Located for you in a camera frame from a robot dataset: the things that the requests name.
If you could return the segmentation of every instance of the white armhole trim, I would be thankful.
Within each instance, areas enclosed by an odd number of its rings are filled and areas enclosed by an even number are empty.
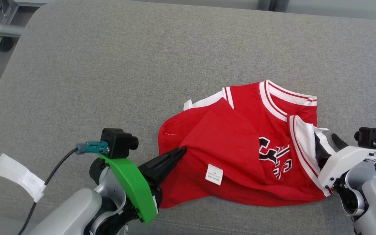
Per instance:
[[[325,196],[330,196],[331,195],[330,190],[321,186],[317,178],[317,175],[320,172],[320,168],[318,167],[317,161],[316,161],[316,164],[313,165],[313,160],[311,160],[312,158],[315,160],[315,139],[314,139],[313,130],[311,130],[311,134],[310,134],[310,132],[307,129],[309,128],[312,129],[313,126],[312,125],[307,126],[305,124],[306,123],[303,122],[298,116],[290,116],[290,133],[291,133],[291,139],[294,143],[295,152],[297,153],[297,157],[300,161],[301,166],[304,168],[305,172],[313,181],[313,183],[324,193]],[[301,132],[300,134],[298,134],[301,136],[300,142],[298,142],[297,130],[298,132]],[[306,133],[310,134],[313,138],[308,137],[308,136],[305,137]]]
[[[233,99],[231,97],[231,92],[230,92],[230,87],[224,87],[221,91],[215,93],[214,95],[211,95],[211,96],[209,96],[207,98],[199,100],[199,101],[197,101],[195,103],[192,103],[192,100],[188,100],[184,104],[184,111],[188,110],[188,109],[191,109],[191,108],[198,108],[198,107],[209,106],[211,104],[214,104],[215,102],[217,102],[221,98],[224,98],[225,100],[228,100],[230,106],[232,108],[234,108],[234,106],[233,106]]]

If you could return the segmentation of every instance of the white fabric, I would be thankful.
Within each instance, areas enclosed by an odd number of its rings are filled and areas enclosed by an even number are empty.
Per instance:
[[[313,183],[324,193],[324,195],[330,196],[331,195],[330,190],[323,187],[318,180],[318,174],[320,173],[320,168],[318,167],[318,164],[315,158],[314,133],[315,131],[317,131],[316,134],[322,137],[323,135],[322,130],[327,130],[327,129],[315,128],[312,124],[303,122],[299,116],[290,116],[291,139],[294,143],[294,148],[297,153],[300,164],[304,168],[305,172],[310,177],[310,179],[313,181]],[[325,143],[324,142],[322,143],[322,141],[321,141],[321,144],[326,150],[329,148],[331,149],[331,147],[328,144],[324,145]]]
[[[34,202],[38,202],[44,195],[44,181],[4,153],[0,156],[0,176],[21,185],[33,197]]]
[[[211,95],[211,96],[209,96],[209,97],[207,97],[205,99],[197,101],[194,104],[192,103],[192,100],[188,100],[184,104],[184,111],[188,110],[188,109],[191,109],[191,108],[198,108],[198,107],[209,106],[211,104],[214,104],[215,102],[217,102],[221,98],[226,98],[226,93],[224,92],[224,88],[221,91],[215,93],[214,95]]]

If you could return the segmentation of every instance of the clothing tag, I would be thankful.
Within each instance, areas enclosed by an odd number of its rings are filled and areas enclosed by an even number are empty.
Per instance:
[[[123,235],[127,235],[128,232],[129,232],[129,224],[126,224],[126,226],[124,226]]]
[[[223,178],[223,170],[209,164],[206,174],[206,180],[213,182],[215,184],[221,185],[221,180]]]
[[[0,176],[21,185],[33,197],[34,202],[38,202],[44,195],[44,181],[4,153],[0,156]]]

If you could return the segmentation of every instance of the gray fabric surface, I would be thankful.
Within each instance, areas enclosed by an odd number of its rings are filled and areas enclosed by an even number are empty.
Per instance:
[[[39,9],[0,82],[0,154],[45,179],[75,143],[102,128],[139,137],[137,164],[158,153],[160,125],[223,86],[271,79],[318,96],[319,126],[356,144],[376,127],[376,21],[106,0]],[[39,221],[82,187],[95,155],[74,156],[37,205]],[[0,178],[0,212],[25,219],[32,199]],[[349,235],[337,195],[290,207],[214,197],[162,210],[134,234]]]

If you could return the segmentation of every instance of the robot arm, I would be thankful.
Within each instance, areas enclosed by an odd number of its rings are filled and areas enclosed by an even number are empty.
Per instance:
[[[74,193],[31,235],[125,235],[129,221],[149,223],[161,205],[160,184],[186,152],[177,148],[137,167],[127,156],[138,140],[121,129],[106,128],[100,142],[88,143],[77,153],[104,152],[89,169],[98,187]]]
[[[339,194],[355,234],[376,235],[376,129],[361,128],[355,134],[360,147],[348,146],[336,134],[332,138],[341,150],[320,154],[319,182]]]

